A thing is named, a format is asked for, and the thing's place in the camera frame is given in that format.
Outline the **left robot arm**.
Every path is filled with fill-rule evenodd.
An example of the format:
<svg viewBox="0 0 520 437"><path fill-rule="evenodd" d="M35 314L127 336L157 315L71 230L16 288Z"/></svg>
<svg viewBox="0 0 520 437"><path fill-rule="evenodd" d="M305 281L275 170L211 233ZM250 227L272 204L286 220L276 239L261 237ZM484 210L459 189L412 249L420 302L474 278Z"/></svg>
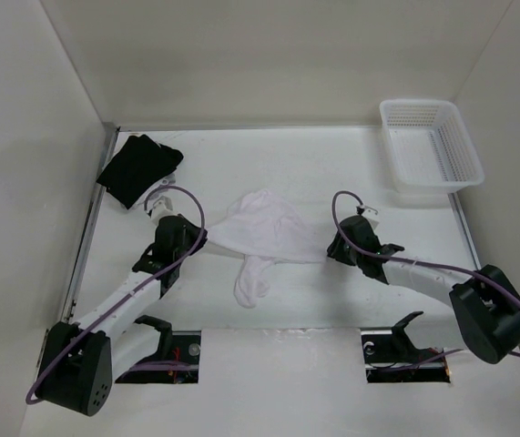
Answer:
<svg viewBox="0 0 520 437"><path fill-rule="evenodd" d="M119 377L139 361L160 363L172 352L172 326L148 316L178 280L180 266L202 249L207 231L181 215L161 218L122 285L87 315L48 332L37 379L25 401L47 401L93 416Z"/></svg>

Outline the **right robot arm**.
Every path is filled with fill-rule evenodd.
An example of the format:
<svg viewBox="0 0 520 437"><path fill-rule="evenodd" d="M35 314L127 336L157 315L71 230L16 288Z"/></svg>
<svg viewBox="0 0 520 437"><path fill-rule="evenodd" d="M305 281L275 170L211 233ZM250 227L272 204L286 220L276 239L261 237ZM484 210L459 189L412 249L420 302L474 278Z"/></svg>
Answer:
<svg viewBox="0 0 520 437"><path fill-rule="evenodd" d="M469 350L479 360L496 364L520 344L520 296L496 266L479 270L408 259L404 247L382 244L362 215L333 220L337 232L327 256L356 267L388 286L413 290L449 307L454 325L443 339L429 345Z"/></svg>

